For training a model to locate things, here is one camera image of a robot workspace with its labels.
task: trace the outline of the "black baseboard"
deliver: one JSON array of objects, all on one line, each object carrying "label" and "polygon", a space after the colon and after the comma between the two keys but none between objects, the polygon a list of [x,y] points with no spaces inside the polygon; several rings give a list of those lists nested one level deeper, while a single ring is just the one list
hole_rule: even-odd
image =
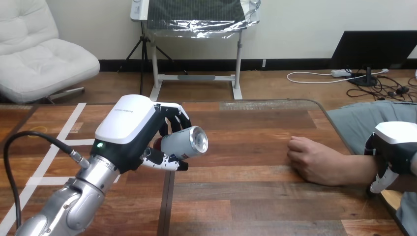
[{"label": "black baseboard", "polygon": [[[117,71],[122,65],[123,72],[141,71],[141,60],[99,60],[100,71]],[[262,67],[262,59],[243,59],[240,69],[245,70],[326,70],[330,67],[331,59],[268,59],[265,67]],[[417,59],[407,59],[402,65],[396,65],[395,69],[416,69]],[[158,70],[162,72],[175,71],[235,71],[236,60],[158,60]],[[152,62],[144,64],[145,72],[152,72]]]}]

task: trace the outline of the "white armchair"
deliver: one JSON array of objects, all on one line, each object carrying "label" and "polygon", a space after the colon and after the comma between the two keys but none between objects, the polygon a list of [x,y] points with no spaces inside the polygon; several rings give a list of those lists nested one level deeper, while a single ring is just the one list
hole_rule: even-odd
[{"label": "white armchair", "polygon": [[51,95],[99,70],[94,55],[58,39],[45,0],[0,0],[0,94],[16,103],[54,99],[84,90]]}]

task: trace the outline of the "tripod stand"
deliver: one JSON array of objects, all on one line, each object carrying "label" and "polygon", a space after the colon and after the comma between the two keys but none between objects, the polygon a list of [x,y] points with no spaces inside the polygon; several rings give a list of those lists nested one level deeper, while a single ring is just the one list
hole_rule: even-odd
[{"label": "tripod stand", "polygon": [[[144,63],[148,62],[148,50],[147,50],[147,43],[150,43],[150,39],[145,36],[144,30],[143,30],[143,24],[141,22],[141,29],[142,29],[142,36],[139,39],[139,42],[136,44],[136,46],[133,48],[133,50],[130,52],[130,54],[127,56],[127,58],[124,60],[124,63],[127,63],[132,56],[133,52],[138,48],[138,46],[142,43],[142,59],[141,59],[141,85],[140,85],[140,92],[139,94],[143,94],[143,77],[144,77]],[[174,60],[166,54],[164,51],[162,51],[158,46],[156,46],[156,49],[162,53],[171,63],[175,63]],[[118,69],[118,73],[123,69],[123,64],[120,65],[120,68]],[[188,75],[188,72],[185,69],[182,69],[182,71]]]}]

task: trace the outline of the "cable connector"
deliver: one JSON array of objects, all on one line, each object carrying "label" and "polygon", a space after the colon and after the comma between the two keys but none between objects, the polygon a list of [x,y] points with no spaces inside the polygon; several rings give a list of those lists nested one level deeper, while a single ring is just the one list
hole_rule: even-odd
[{"label": "cable connector", "polygon": [[73,159],[83,169],[88,169],[90,166],[90,162],[87,159],[83,158],[83,156],[75,150],[71,152],[69,157],[71,157],[71,159]]}]

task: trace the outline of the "white cable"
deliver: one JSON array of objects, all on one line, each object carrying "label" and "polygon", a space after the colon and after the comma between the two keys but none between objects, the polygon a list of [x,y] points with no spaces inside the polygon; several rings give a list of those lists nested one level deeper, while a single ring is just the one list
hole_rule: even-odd
[{"label": "white cable", "polygon": [[[378,75],[378,74],[382,74],[382,73],[387,73],[388,69],[382,69],[381,72],[376,72],[376,73],[372,73],[371,75]],[[312,73],[312,72],[301,72],[301,71],[297,71],[297,72],[293,72],[287,75],[287,79],[291,82],[294,83],[299,83],[299,84],[330,84],[330,83],[336,83],[336,82],[341,82],[341,81],[346,81],[346,80],[352,80],[352,79],[357,79],[357,78],[362,78],[365,77],[366,75],[362,75],[362,76],[358,76],[358,77],[354,77],[354,78],[348,78],[348,79],[343,79],[343,80],[335,80],[335,81],[327,81],[327,82],[303,82],[303,81],[295,81],[290,79],[290,75],[293,74],[312,74],[312,75],[331,75],[331,74],[318,74],[318,73]]]}]

